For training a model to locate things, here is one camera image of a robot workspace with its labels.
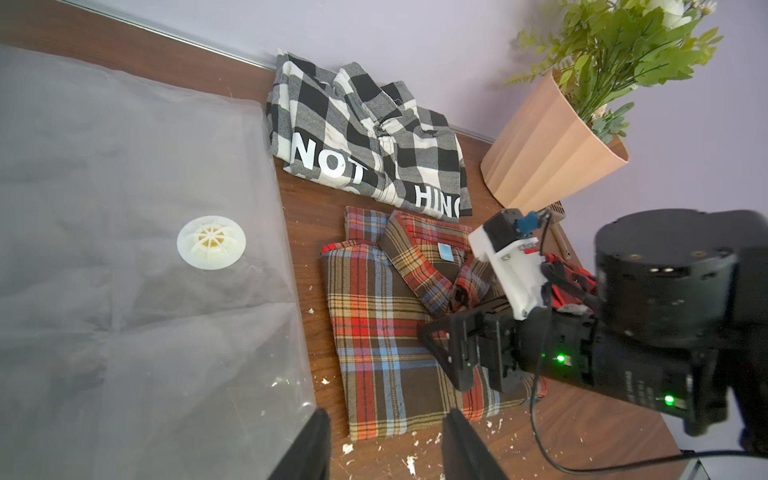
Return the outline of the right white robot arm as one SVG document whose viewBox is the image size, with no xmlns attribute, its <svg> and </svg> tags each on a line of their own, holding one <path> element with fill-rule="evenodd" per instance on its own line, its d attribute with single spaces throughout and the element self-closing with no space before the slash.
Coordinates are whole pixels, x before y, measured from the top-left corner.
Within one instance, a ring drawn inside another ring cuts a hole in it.
<svg viewBox="0 0 768 480">
<path fill-rule="evenodd" d="M 504 210 L 470 235 L 503 295 L 418 331 L 460 391 L 484 367 L 507 393 L 530 373 L 680 418 L 701 436 L 734 394 L 740 454 L 767 454 L 767 222 L 661 209 L 602 227 L 579 279 L 537 244 L 547 213 Z"/>
</svg>

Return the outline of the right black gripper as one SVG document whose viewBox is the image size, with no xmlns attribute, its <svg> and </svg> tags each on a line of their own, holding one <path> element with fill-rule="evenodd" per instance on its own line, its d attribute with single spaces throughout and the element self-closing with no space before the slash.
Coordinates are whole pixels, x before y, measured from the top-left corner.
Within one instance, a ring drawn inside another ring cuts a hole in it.
<svg viewBox="0 0 768 480">
<path fill-rule="evenodd" d="M 592 315 L 537 308 L 525 320 L 494 300 L 418 327 L 418 338 L 461 391 L 487 370 L 490 388 L 508 393 L 526 374 L 589 390 L 680 418 L 702 435 L 728 417 L 719 355 L 706 349 L 647 345 L 610 330 Z"/>
</svg>

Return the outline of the multicolour plaid shirt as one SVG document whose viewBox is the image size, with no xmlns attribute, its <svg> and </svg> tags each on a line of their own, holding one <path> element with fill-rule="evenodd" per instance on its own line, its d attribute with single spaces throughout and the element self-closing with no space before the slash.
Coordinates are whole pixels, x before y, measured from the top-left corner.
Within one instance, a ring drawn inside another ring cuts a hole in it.
<svg viewBox="0 0 768 480">
<path fill-rule="evenodd" d="M 417 336 L 419 326 L 501 295 L 489 264 L 470 249 L 470 228 L 395 210 L 348 206 L 344 241 L 321 253 L 349 437 L 394 437 L 438 424 L 453 408 L 470 421 L 527 402 L 523 374 L 508 393 L 487 369 L 457 390 Z"/>
</svg>

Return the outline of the clear plastic vacuum bag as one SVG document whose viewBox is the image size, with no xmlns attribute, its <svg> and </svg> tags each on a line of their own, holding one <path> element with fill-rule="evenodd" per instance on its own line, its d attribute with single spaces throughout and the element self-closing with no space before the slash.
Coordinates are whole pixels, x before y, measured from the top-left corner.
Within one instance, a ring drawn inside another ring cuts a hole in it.
<svg viewBox="0 0 768 480">
<path fill-rule="evenodd" d="M 3 47 L 2 477 L 265 479 L 314 406 L 262 106 Z"/>
</svg>

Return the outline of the black white plaid shirt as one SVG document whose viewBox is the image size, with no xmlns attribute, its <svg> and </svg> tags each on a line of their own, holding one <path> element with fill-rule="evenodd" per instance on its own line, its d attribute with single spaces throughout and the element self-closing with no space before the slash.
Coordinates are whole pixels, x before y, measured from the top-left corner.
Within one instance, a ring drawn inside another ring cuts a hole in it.
<svg viewBox="0 0 768 480">
<path fill-rule="evenodd" d="M 446 222 L 472 213 L 456 133 L 402 81 L 379 86 L 357 63 L 331 71 L 281 52 L 266 118 L 272 154 L 294 176 Z"/>
</svg>

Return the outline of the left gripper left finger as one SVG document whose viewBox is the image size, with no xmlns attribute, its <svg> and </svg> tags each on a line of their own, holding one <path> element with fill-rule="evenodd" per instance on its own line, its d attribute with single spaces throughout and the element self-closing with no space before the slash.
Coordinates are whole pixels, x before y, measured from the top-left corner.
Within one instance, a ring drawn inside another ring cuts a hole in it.
<svg viewBox="0 0 768 480">
<path fill-rule="evenodd" d="M 268 479 L 329 479 L 330 460 L 330 417 L 324 409 L 316 409 Z"/>
</svg>

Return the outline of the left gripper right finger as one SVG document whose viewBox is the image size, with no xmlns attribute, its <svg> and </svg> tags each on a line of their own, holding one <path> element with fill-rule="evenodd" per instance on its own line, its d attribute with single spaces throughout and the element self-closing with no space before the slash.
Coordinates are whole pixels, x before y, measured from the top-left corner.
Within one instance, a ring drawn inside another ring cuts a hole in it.
<svg viewBox="0 0 768 480">
<path fill-rule="evenodd" d="M 508 479 L 460 410 L 452 409 L 442 425 L 442 460 L 447 480 Z"/>
</svg>

